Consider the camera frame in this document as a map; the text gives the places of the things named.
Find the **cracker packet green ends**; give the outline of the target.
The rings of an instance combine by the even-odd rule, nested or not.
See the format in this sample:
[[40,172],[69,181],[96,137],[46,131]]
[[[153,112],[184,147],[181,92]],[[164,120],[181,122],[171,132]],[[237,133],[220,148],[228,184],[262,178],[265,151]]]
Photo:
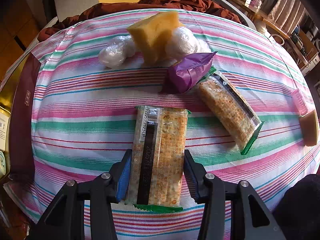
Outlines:
[[242,94],[220,71],[213,68],[196,85],[212,113],[246,155],[264,124]]

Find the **cluttered shelf unit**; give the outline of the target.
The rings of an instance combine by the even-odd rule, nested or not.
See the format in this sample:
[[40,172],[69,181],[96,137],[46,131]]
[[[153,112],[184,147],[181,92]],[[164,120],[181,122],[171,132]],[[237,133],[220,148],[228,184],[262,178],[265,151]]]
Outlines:
[[310,16],[296,26],[291,41],[295,45],[297,65],[303,76],[306,76],[319,64],[319,29]]

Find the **striped pink curtain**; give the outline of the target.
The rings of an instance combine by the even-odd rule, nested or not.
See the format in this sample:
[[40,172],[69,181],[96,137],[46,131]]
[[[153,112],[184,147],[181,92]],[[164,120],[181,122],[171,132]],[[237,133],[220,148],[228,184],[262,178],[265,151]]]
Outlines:
[[294,31],[306,13],[300,0],[264,0],[261,10],[287,34]]

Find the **wooden wardrobe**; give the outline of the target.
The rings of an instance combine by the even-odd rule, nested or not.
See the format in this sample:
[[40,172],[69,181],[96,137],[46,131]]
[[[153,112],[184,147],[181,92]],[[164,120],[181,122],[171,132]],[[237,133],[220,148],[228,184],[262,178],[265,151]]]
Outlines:
[[1,80],[46,24],[42,0],[1,0]]

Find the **rust brown blanket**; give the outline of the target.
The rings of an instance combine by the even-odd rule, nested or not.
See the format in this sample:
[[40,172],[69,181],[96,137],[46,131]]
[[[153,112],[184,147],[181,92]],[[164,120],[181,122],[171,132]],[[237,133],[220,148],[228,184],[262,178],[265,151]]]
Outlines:
[[37,40],[43,42],[58,31],[99,16],[128,10],[153,8],[184,9],[187,11],[196,11],[219,16],[236,23],[241,22],[239,16],[212,0],[140,0],[137,3],[98,3],[88,8],[80,15],[67,17],[61,22],[56,22],[52,27],[44,28],[40,31]]

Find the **orange sponge wedge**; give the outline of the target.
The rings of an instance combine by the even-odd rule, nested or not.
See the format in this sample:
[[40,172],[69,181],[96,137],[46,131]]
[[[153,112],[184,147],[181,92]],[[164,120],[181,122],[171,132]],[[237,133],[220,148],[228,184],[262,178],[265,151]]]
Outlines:
[[306,115],[299,117],[299,124],[302,130],[304,144],[315,146],[318,141],[319,122],[316,110],[312,110]]

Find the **white tea carton box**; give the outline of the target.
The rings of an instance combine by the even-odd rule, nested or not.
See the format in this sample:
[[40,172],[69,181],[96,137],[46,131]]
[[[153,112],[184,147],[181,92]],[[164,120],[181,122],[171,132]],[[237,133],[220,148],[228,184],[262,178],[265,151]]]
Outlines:
[[0,112],[0,149],[5,151],[7,142],[7,133],[9,127],[10,114],[1,108]]

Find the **pink hair roller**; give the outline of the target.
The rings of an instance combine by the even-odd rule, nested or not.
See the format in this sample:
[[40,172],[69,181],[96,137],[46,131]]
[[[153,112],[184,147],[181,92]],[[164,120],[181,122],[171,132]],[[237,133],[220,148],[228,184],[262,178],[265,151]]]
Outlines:
[[305,101],[304,95],[303,93],[300,91],[299,88],[296,88],[292,93],[291,93],[293,102],[296,106],[296,109],[298,111],[298,113],[301,116],[304,116],[306,114],[308,114],[309,112],[309,108],[308,105]]

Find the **yellow sponge block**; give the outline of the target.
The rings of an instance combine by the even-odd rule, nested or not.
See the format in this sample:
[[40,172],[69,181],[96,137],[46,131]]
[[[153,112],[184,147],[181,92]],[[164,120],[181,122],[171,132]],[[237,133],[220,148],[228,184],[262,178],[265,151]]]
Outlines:
[[175,10],[159,12],[129,26],[127,31],[141,51],[144,63],[153,65],[167,58],[165,47],[172,31],[181,26]]

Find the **gold metal tin box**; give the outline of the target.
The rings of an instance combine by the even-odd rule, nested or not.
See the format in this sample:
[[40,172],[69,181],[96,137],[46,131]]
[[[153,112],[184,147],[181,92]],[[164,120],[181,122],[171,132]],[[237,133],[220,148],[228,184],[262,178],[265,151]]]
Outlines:
[[7,71],[1,82],[1,180],[10,172],[9,132],[12,107],[21,72],[29,57],[23,54]]

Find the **wooden side table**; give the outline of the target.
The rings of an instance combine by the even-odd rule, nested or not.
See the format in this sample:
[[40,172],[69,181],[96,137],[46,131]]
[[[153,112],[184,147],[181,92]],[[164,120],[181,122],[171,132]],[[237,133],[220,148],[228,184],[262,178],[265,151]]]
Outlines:
[[276,31],[282,38],[285,40],[289,40],[290,36],[281,30],[281,28],[274,22],[274,20],[270,19],[263,11],[257,9],[249,4],[246,4],[242,0],[227,0],[232,1],[242,9],[244,9],[248,13],[248,18],[254,22],[255,20],[263,21],[267,26]]

